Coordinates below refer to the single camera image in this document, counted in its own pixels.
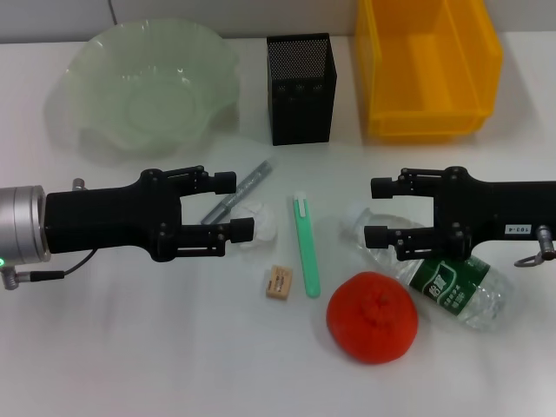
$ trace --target water bottle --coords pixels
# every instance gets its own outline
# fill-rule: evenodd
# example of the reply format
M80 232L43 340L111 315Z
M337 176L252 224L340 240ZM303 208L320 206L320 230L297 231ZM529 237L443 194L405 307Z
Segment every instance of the water bottle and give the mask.
M494 330L498 327L514 291L505 275L474 256L464 262L448 259L398 261L392 247L366 247L365 226L423 226L395 215L374 215L364 206L351 208L344 221L349 239L378 264L384 275L419 291L471 328Z

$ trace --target silver cylindrical motor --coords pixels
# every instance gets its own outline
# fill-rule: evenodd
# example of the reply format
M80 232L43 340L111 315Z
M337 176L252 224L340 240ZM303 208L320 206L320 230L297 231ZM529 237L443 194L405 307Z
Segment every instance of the silver cylindrical motor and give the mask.
M50 259L43 227L44 205L41 186L0 189L0 258L4 268Z

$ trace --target yellow plastic bin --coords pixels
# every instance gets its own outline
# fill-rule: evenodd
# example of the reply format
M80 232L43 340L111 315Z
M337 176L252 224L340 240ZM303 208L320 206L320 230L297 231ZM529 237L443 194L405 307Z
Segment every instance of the yellow plastic bin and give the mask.
M503 54L482 0L360 0L355 41L370 135L444 140L493 113Z

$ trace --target green bottle label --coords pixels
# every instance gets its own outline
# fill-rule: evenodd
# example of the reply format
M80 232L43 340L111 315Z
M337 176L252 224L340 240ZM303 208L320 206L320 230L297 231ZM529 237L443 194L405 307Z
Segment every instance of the green bottle label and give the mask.
M436 301L454 315L461 313L490 265L472 256L465 262L426 259L421 263L409 286Z

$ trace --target white tabletop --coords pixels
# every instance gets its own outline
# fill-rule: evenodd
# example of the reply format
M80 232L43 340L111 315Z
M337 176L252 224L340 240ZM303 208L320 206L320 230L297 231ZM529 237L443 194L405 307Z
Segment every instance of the white tabletop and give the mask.
M61 112L56 81L80 43L0 46L0 187L123 186L146 168L202 164L241 178L269 156L275 172L251 199L279 224L270 248L228 245L222 259L152 262L138 248L105 249L65 281L0 292L0 409L6 416L445 416L556 414L556 264L518 270L533 242L488 243L476 255L518 282L513 323L476 334L419 303L409 352L384 366L349 360L333 343L324 312L334 290L370 268L339 238L352 202L431 224L432 201L374 202L369 181L403 167L458 164L485 181L556 180L556 33L509 34L495 116L477 135L444 147L365 143L359 126L349 40L333 40L338 83L330 143L273 148L267 115L264 39L230 41L239 52L237 115L215 123L198 149L130 160L78 143ZM304 293L291 202L308 194L322 296ZM182 200L198 222L215 195ZM83 254L53 256L63 269ZM290 266L286 302L264 296L264 274Z

